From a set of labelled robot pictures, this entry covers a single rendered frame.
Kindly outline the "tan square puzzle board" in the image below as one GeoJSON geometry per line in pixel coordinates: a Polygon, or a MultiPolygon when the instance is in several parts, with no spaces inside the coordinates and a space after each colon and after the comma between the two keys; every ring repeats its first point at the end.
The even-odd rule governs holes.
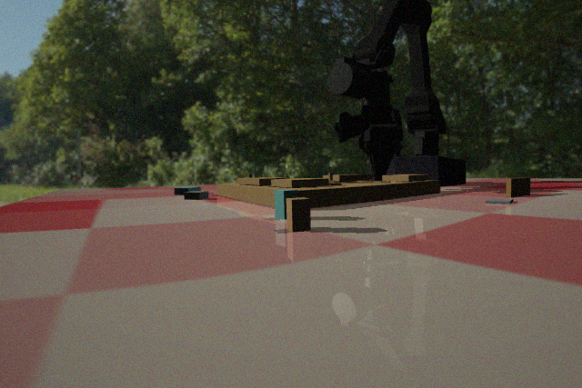
{"type": "Polygon", "coordinates": [[[440,180],[429,174],[382,175],[329,173],[323,178],[254,177],[237,178],[235,184],[216,184],[216,194],[232,199],[275,207],[275,190],[297,190],[298,198],[310,199],[310,209],[440,194],[440,180]]]}

